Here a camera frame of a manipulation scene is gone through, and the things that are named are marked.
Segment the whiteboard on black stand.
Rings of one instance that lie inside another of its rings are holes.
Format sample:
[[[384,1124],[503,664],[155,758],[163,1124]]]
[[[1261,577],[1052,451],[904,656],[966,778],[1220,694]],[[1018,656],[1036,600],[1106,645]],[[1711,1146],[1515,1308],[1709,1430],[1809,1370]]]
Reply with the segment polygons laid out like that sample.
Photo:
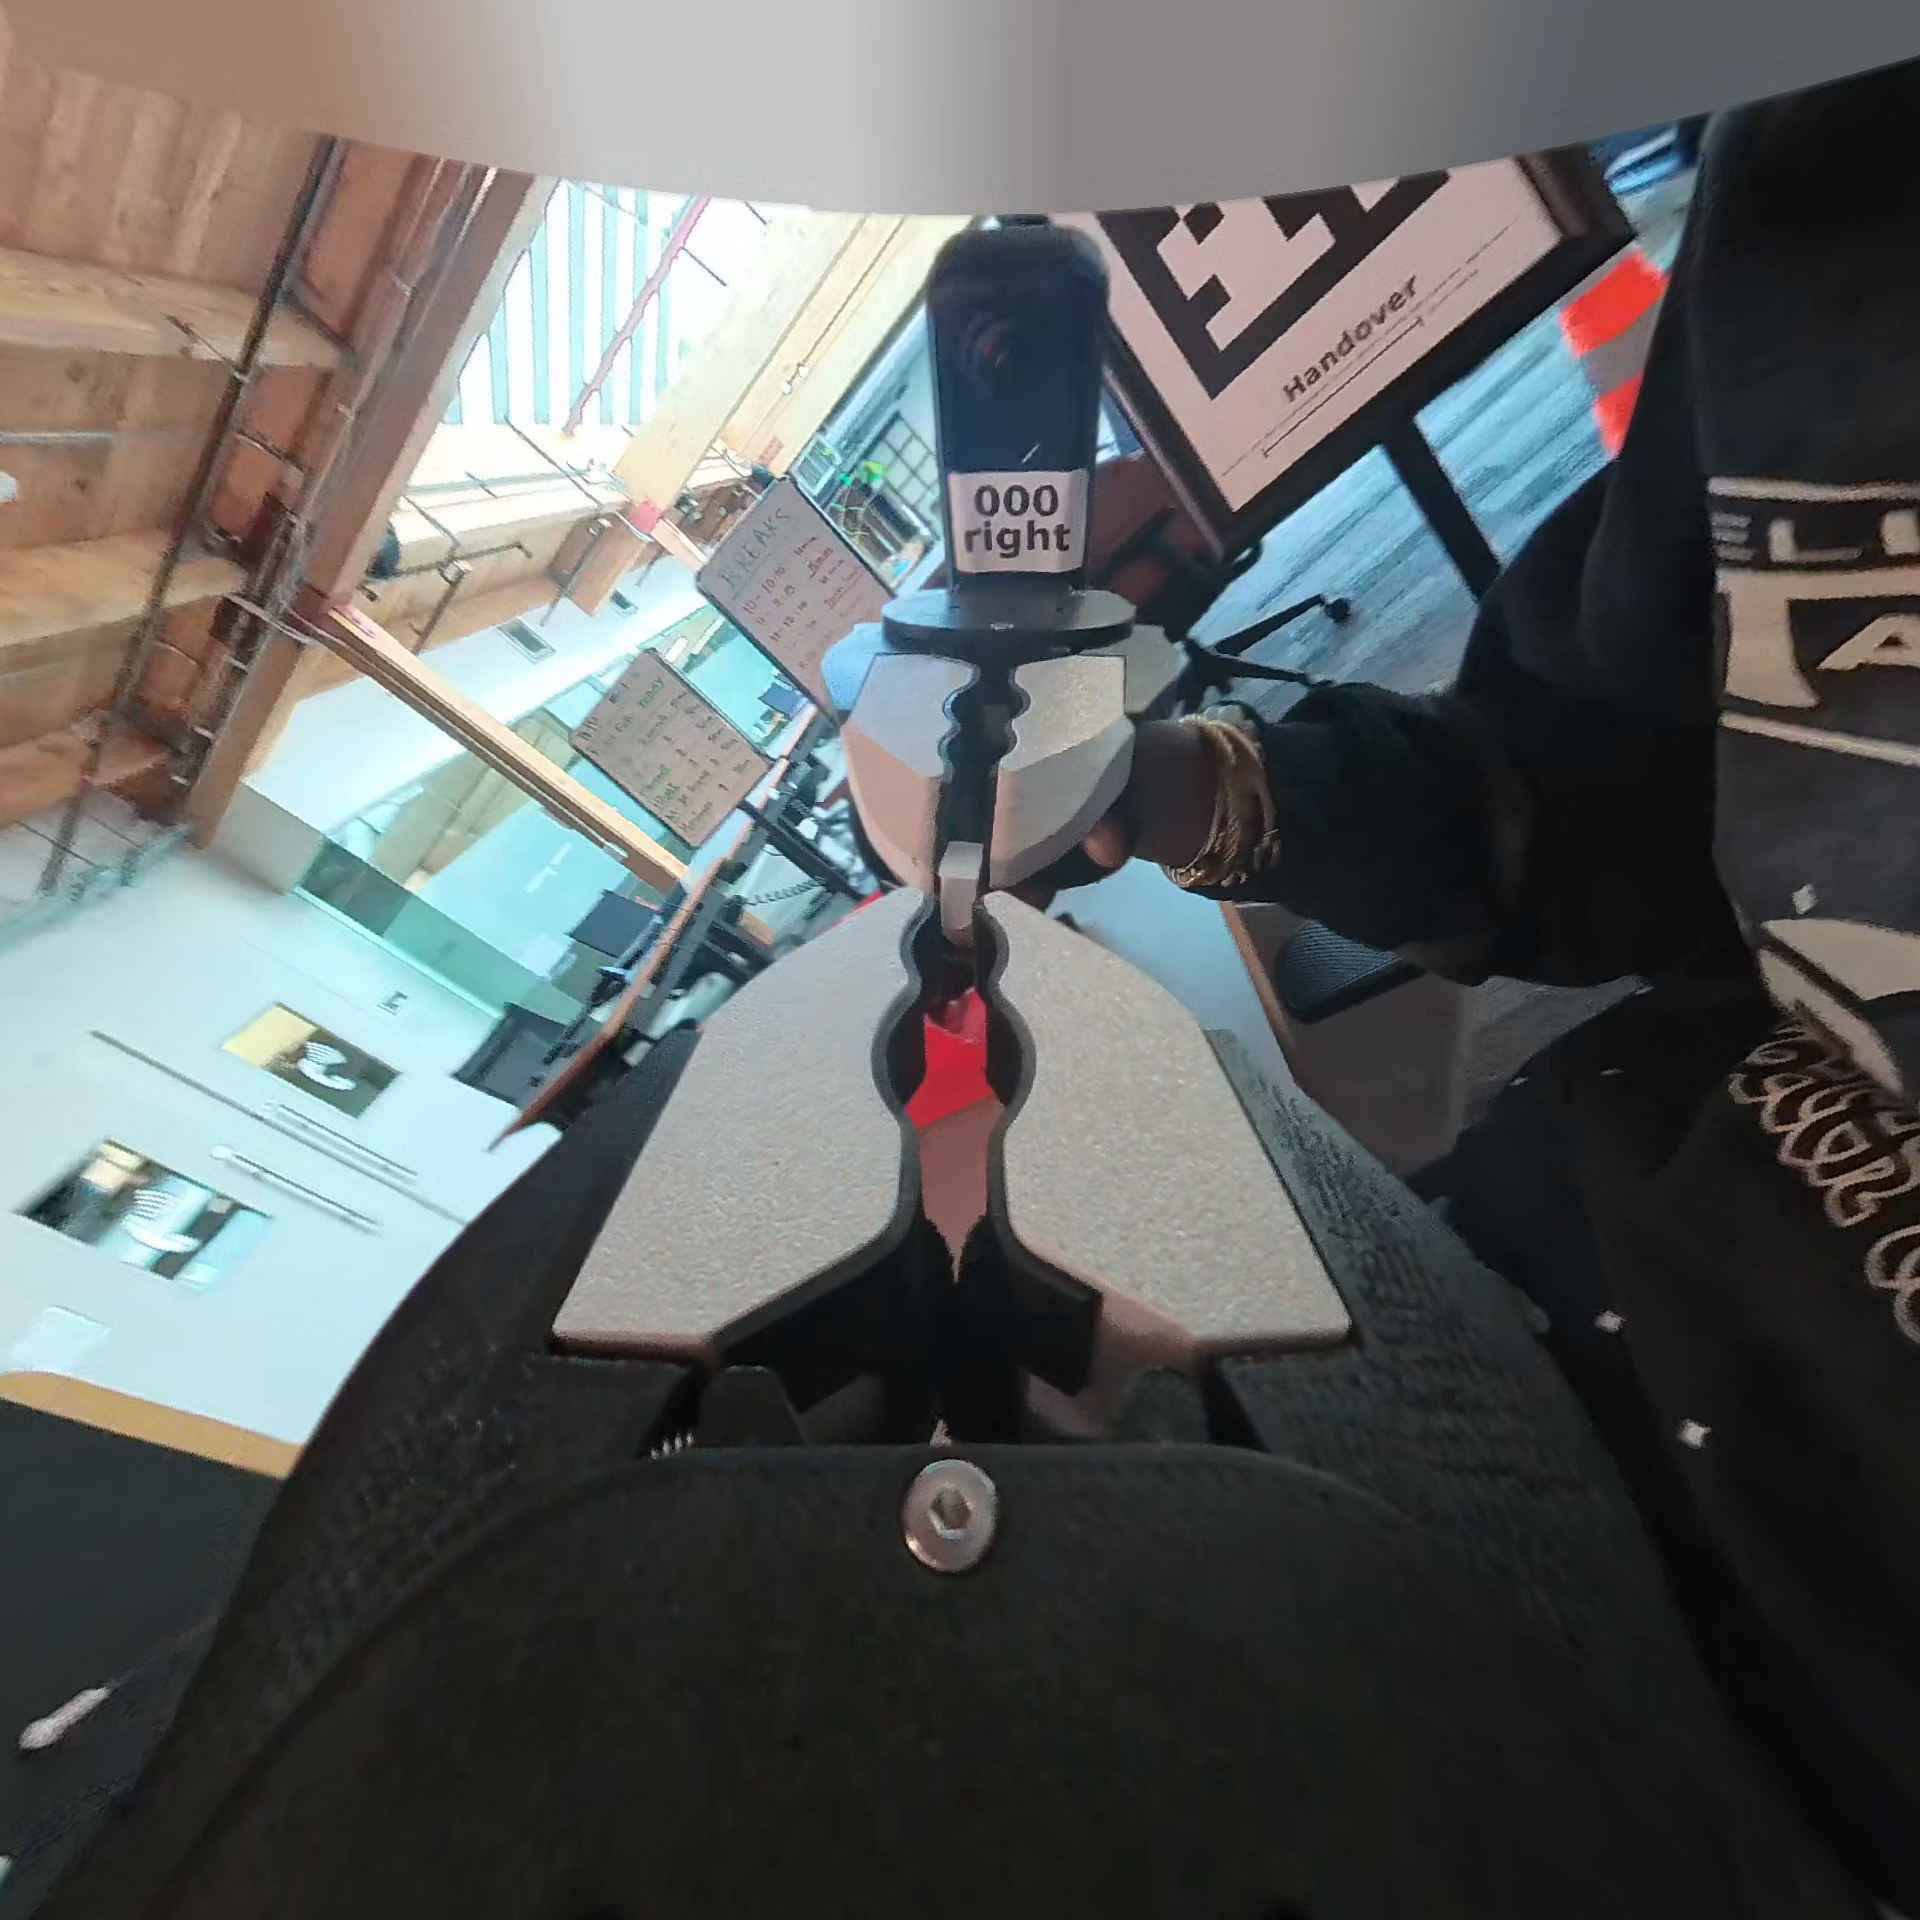
[[[815,705],[822,660],[891,589],[795,478],[774,479],[696,574],[698,593]]]
[[[571,728],[571,749],[690,849],[774,766],[661,650],[637,650]]]

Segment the orange traffic cone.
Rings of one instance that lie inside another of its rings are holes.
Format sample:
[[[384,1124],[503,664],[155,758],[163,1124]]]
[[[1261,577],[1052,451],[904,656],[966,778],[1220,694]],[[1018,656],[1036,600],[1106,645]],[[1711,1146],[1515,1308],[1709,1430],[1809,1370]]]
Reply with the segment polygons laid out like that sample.
[[[1595,428],[1607,459],[1619,458],[1628,431],[1664,295],[1668,275],[1633,242],[1557,311],[1563,345],[1590,389]]]

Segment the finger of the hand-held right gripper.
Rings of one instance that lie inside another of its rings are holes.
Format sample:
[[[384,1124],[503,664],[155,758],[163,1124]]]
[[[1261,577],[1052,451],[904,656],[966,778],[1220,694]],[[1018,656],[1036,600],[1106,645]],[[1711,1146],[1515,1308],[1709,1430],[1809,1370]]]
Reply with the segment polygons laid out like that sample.
[[[1014,691],[982,891],[1015,891],[1079,849],[1121,800],[1137,744],[1118,653],[1022,664]]]
[[[851,805],[880,864],[904,889],[940,889],[940,800],[953,698],[978,681],[958,660],[875,660],[843,721]]]

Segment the grey office chair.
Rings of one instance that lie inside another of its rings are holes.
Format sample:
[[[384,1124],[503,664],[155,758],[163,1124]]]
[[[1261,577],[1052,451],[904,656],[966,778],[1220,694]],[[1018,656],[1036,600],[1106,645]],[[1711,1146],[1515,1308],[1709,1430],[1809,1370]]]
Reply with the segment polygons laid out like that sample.
[[[1283,1021],[1315,1024],[1424,981],[1424,970],[1401,952],[1305,921],[1277,948],[1270,981]]]

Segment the framed tag sign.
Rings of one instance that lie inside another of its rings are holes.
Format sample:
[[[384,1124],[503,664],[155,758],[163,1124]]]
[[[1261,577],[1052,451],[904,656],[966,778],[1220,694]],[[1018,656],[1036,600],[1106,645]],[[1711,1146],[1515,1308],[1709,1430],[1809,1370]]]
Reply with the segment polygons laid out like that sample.
[[[1383,451],[1476,596],[1503,562],[1422,411],[1633,235],[1581,148],[1052,223],[1106,264],[1114,401],[1218,559]]]

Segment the black chair wheel base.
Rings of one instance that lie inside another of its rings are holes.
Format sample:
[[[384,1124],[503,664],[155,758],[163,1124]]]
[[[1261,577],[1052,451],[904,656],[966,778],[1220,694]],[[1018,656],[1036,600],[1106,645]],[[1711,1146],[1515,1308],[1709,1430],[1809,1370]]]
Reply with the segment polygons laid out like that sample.
[[[1345,625],[1351,625],[1356,604],[1338,593],[1335,596],[1312,593],[1312,596],[1303,596],[1277,614],[1261,617],[1257,625],[1250,625],[1230,638],[1220,638],[1218,642],[1187,638],[1181,640],[1181,650],[1187,650],[1181,681],[1200,691],[1209,687],[1230,687],[1242,680],[1244,681],[1315,687],[1315,676],[1310,676],[1303,669],[1250,660],[1250,653],[1267,638],[1283,632],[1283,627],[1294,627],[1298,621],[1303,621],[1312,612],[1320,612],[1330,625],[1345,627]]]

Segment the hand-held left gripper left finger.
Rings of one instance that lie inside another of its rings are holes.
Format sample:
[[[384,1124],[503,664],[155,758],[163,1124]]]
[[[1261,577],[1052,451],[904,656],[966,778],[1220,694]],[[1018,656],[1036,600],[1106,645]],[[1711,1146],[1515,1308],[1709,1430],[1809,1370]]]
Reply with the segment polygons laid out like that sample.
[[[717,1007],[551,1321],[559,1349],[717,1366],[904,1244],[935,916],[899,889]]]

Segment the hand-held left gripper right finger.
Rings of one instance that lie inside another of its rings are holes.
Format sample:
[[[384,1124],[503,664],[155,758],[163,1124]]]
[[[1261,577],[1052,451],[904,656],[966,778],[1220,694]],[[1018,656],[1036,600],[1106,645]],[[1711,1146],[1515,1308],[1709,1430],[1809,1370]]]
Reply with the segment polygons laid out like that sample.
[[[1351,1312],[1220,1045],[1010,896],[978,910],[1004,1103],[978,1229],[978,1407],[1106,1432],[1139,1377],[1330,1354]]]

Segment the brown-edged office desk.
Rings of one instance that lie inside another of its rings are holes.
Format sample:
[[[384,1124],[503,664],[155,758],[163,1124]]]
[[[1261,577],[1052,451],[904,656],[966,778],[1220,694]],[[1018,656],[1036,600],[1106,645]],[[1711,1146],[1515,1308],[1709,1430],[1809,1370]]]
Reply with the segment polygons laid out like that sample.
[[[808,778],[815,744],[831,736],[831,717],[802,702],[795,726],[778,742],[778,758],[752,793],[733,809],[715,833],[713,849],[703,852],[691,873],[673,886],[646,936],[621,950],[604,970],[589,1008],[547,1051],[542,1064],[551,1075],[537,1086],[525,1108],[505,1124],[495,1144],[516,1133],[554,1124],[568,1127],[590,1086],[606,1079],[599,1057],[624,1042],[627,1033],[645,1033],[655,1015],[655,1004],[673,996],[684,972],[691,968],[713,934],[728,952],[752,952],[756,968],[766,968],[778,952],[778,934],[761,930],[749,901],[733,896],[746,881],[758,852],[780,852],[786,864],[802,876],[802,891],[843,899],[858,906],[861,891],[849,870],[799,836],[789,809],[814,813],[815,788]]]

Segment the wooden support post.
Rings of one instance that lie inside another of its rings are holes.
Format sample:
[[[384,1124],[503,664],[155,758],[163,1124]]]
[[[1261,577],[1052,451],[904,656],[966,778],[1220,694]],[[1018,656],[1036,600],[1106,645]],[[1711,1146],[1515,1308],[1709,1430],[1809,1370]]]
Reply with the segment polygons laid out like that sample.
[[[621,815],[610,804],[589,793],[589,788],[580,788],[548,758],[537,754],[529,742],[479,710],[470,694],[445,681],[437,669],[424,665],[375,621],[305,586],[296,593],[295,632],[300,640],[321,642],[363,680],[445,730],[445,738],[475,754],[495,778],[505,778],[554,822],[613,857],[624,873],[653,889],[684,886],[684,860],[646,836],[637,822]]]

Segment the wall logo window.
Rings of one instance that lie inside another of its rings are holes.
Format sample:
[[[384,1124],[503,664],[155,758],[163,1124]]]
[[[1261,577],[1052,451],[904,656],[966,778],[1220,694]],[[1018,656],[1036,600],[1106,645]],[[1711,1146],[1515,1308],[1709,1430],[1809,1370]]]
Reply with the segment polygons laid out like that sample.
[[[177,1290],[225,1281],[272,1216],[118,1138],[33,1190],[21,1218]]]
[[[363,1121],[402,1079],[402,1068],[286,1004],[256,1011],[218,1051],[350,1121]]]

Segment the red plastic bin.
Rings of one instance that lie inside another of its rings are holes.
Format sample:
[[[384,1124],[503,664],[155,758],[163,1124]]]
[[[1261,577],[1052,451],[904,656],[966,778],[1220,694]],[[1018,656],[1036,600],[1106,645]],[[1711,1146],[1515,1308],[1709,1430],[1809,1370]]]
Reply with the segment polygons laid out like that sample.
[[[920,1137],[997,1097],[986,1007],[973,987],[920,1011],[920,1064],[920,1085],[904,1099],[904,1113]]]

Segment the black printed sweatshirt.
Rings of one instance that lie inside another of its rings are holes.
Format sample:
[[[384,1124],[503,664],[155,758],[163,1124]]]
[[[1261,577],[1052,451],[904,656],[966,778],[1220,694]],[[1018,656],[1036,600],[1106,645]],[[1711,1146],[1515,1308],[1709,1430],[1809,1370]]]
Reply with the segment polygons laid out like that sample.
[[[1488,970],[1638,989],[1497,1108],[1709,1664],[1918,1916],[1918,63],[1714,122],[1622,451],[1460,691],[1536,791]]]

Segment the person's right hand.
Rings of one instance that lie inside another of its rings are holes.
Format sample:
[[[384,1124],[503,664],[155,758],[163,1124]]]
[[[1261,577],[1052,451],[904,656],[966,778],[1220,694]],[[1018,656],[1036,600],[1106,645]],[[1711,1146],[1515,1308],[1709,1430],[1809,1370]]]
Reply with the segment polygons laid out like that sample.
[[[1104,876],[1129,860],[1189,870],[1213,840],[1216,770],[1194,717],[1139,726],[1121,800],[1084,836]]]

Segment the white paper notice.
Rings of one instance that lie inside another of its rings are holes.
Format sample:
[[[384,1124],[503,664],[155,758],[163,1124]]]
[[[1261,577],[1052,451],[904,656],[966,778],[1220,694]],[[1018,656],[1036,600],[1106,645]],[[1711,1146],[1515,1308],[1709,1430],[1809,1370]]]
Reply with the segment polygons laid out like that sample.
[[[76,1308],[45,1305],[13,1340],[2,1370],[79,1377],[85,1370],[85,1358],[94,1354],[104,1343],[104,1321]]]

